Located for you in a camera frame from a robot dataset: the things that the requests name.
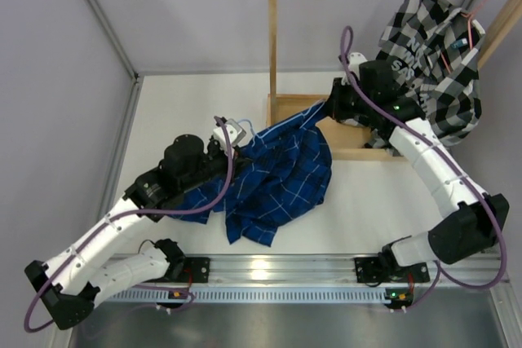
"plaid fabric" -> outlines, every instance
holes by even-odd
[[[477,61],[485,32],[473,20],[470,50],[463,12],[447,0],[405,0],[384,29],[377,55],[397,71],[406,96],[419,102],[447,147],[464,139],[481,114]],[[373,136],[367,147],[385,147],[376,132]]]
[[[325,117],[323,103],[256,134],[241,148],[252,163],[231,184],[214,207],[225,211],[230,243],[241,236],[270,246],[277,228],[323,203],[330,182],[332,156],[315,124]],[[180,209],[194,209],[213,200],[223,178],[205,183],[185,195]],[[206,223],[209,212],[180,218]]]

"white table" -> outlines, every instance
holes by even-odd
[[[328,94],[340,73],[281,73],[282,94]],[[267,73],[146,77],[130,133],[119,197],[135,178],[157,165],[180,134],[208,140],[213,116],[249,118],[265,127]],[[325,203],[280,227],[272,247],[241,238],[229,244],[224,216],[206,226],[163,218],[119,253],[135,253],[144,239],[177,240],[187,254],[354,254],[375,253],[384,244],[434,227],[434,200],[407,162],[335,161]]]

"wooden post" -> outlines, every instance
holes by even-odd
[[[522,0],[507,0],[486,33],[484,45],[480,49],[479,69],[484,66],[489,57],[497,50],[502,40],[513,29],[521,16]]]
[[[269,125],[276,123],[277,111],[277,0],[268,0],[268,61],[270,63]]]

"dark blue cloth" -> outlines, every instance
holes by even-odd
[[[316,123],[325,115],[323,103],[297,113],[256,134],[241,155],[252,159],[214,207],[226,212],[230,243],[245,236],[270,246],[277,228],[323,203],[332,174],[332,156]],[[185,195],[180,209],[212,201],[222,189],[217,178]],[[206,223],[209,212],[180,218]]]

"wooden rack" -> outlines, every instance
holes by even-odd
[[[486,32],[480,51],[479,68],[483,67],[491,54],[522,16],[522,0],[507,0]],[[270,61],[270,95],[268,96],[267,124],[273,125],[308,108],[323,95],[279,95],[277,93],[277,0],[268,0],[268,44]],[[343,126],[329,118],[318,123],[328,140],[334,159],[387,161],[390,157],[384,150],[367,149],[363,145],[369,139],[369,130]]]

